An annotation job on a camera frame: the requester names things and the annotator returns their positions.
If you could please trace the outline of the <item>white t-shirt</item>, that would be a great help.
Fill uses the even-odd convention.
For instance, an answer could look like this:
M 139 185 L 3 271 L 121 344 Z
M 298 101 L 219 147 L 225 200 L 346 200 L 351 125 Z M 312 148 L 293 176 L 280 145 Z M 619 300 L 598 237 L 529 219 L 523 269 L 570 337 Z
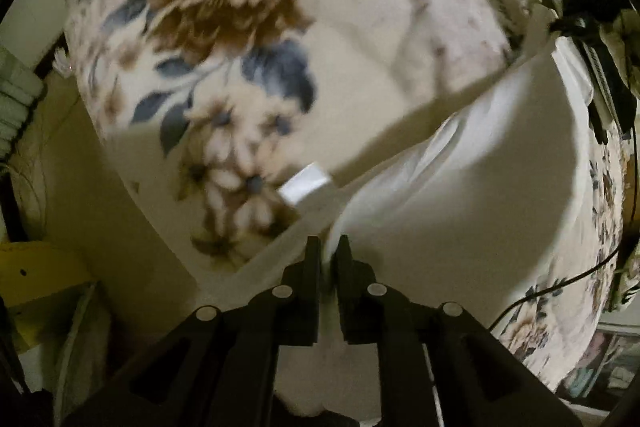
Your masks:
M 514 64 L 347 199 L 338 240 L 415 303 L 489 324 L 529 287 L 582 262 L 592 188 L 585 78 L 562 37 Z

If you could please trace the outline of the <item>floral fleece bed blanket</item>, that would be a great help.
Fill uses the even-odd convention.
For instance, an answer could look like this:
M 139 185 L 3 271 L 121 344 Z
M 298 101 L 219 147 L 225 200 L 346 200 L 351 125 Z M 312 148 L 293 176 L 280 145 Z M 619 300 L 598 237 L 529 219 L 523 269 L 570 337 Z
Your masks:
M 552 34 L 560 0 L 67 0 L 96 134 L 218 307 L 272 285 L 347 199 Z M 567 38 L 586 82 L 586 64 Z M 620 143 L 588 114 L 582 262 L 489 324 L 556 389 L 596 330 L 622 231 Z

